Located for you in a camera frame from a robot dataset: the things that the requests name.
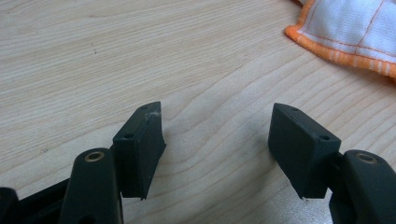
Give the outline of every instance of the screw hole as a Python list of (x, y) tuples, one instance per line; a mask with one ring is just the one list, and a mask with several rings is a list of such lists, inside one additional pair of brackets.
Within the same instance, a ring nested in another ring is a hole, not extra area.
[(127, 134), (124, 135), (124, 138), (134, 138), (134, 134), (127, 133)]
[(372, 157), (370, 155), (367, 155), (367, 154), (364, 154), (364, 153), (357, 153), (356, 156), (361, 161), (364, 161), (364, 162), (367, 162), (367, 163), (371, 163), (371, 164), (377, 163), (376, 158), (374, 158), (374, 157)]
[(325, 140), (325, 141), (330, 140), (330, 137), (327, 136), (327, 135), (321, 135), (319, 138), (320, 138), (321, 140)]
[(85, 161), (99, 161), (105, 156), (105, 153), (101, 151), (91, 152), (87, 156), (85, 156)]
[(94, 224), (96, 219), (93, 216), (85, 216), (79, 220), (78, 224)]

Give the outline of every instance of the metal rivet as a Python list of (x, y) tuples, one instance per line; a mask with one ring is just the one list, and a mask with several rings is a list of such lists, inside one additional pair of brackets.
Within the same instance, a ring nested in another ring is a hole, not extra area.
[(370, 164), (376, 164), (378, 162), (376, 160), (376, 158), (374, 158), (368, 154), (364, 154), (364, 153), (357, 153), (356, 157), (358, 157), (359, 160), (364, 161), (366, 163), (370, 163)]
[(90, 154), (85, 156), (85, 161), (91, 162), (91, 161), (99, 161), (105, 156), (105, 153), (101, 151), (95, 151), (91, 152)]

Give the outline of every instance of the orange trim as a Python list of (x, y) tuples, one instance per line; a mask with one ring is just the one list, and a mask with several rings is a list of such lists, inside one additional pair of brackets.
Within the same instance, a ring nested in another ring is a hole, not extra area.
[(305, 49), (308, 49), (312, 53), (318, 55), (320, 58), (326, 59), (330, 62), (369, 69), (372, 71), (376, 71), (381, 75), (393, 77), (396, 79), (396, 63), (385, 62), (375, 58), (344, 52), (339, 49), (328, 48), (319, 43), (316, 43), (315, 41), (309, 39), (303, 34), (299, 34), (298, 31), (301, 30), (306, 23), (308, 13), (311, 7), (315, 4), (315, 2), (316, 0), (308, 0), (302, 9), (297, 24), (286, 28), (285, 34), (288, 37), (290, 37), (292, 40), (294, 40), (297, 44), (301, 45)]

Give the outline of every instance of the wood grain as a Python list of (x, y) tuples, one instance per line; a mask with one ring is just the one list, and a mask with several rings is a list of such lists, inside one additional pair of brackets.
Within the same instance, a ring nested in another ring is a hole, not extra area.
[(396, 88), (283, 35), (289, 0), (0, 2), (0, 186), (21, 198), (110, 147), (140, 106), (163, 103), (167, 148), (126, 223), (332, 223), (300, 200), (266, 145), (274, 102), (299, 107), (396, 168)]

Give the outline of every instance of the light wood surface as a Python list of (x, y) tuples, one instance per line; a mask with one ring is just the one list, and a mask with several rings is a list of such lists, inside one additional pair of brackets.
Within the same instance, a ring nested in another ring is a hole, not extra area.
[(396, 168), (396, 86), (283, 35), (289, 0), (0, 1), (0, 186), (27, 197), (70, 175), (140, 106), (163, 104), (167, 148), (126, 223), (332, 223), (266, 145), (293, 105)]

